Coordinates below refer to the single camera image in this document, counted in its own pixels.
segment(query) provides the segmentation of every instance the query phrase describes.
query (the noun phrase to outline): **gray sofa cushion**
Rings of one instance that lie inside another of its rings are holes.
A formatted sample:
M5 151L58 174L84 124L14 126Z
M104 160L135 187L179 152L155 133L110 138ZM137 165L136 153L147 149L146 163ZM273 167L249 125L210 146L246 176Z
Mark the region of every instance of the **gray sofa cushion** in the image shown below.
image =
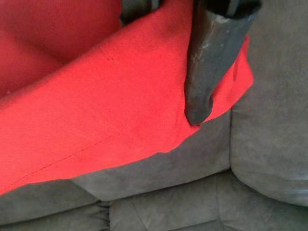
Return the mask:
M41 218L97 201L69 180L27 185L0 197L0 226Z
M265 0L251 30L255 85L232 114L231 167L258 192L308 206L308 1Z
M95 203L34 220L0 227L0 231L109 231L107 203Z
M308 208L260 195L229 171L117 200L113 231L303 231Z
M230 113L202 125L177 149L72 181L108 201L197 180L230 168Z

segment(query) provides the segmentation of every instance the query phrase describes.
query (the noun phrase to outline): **red towel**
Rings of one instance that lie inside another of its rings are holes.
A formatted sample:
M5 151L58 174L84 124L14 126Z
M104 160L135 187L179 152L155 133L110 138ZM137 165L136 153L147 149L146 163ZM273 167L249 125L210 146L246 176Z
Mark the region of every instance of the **red towel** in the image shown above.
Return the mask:
M166 0L120 28L119 0L5 0L0 194L169 152L196 132L183 90L192 6ZM252 85L247 46L215 89L207 120Z

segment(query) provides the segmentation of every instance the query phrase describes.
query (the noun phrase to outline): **red blanket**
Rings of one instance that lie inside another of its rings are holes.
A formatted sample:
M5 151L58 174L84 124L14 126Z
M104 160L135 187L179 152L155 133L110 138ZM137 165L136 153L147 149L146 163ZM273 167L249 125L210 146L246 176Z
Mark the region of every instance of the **red blanket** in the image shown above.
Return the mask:
M196 132L183 90L192 6L166 0L121 28L119 0L2 1L0 194L169 152ZM252 85L247 46L207 120Z

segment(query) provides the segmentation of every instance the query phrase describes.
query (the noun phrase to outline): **red cloth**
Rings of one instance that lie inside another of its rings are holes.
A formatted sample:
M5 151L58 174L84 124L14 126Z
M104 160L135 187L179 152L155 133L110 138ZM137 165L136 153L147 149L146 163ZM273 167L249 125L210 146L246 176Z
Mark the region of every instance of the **red cloth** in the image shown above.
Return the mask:
M168 152L198 130L183 91L193 1L166 0L123 29L119 2L1 4L0 93L36 83L0 101L0 194ZM252 85L247 46L207 121Z

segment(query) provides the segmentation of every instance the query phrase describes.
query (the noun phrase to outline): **microfiber upholstery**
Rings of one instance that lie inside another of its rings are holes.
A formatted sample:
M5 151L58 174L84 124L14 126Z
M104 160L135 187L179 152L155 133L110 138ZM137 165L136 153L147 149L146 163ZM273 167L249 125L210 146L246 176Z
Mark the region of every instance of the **microfiber upholstery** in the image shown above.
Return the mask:
M231 171L188 184L0 227L1 231L303 231L308 208L282 203Z
M308 206L308 2L264 1L250 32L255 84L232 113L231 167L258 192Z
M1 196L0 226L50 216L97 201L69 180L27 185Z

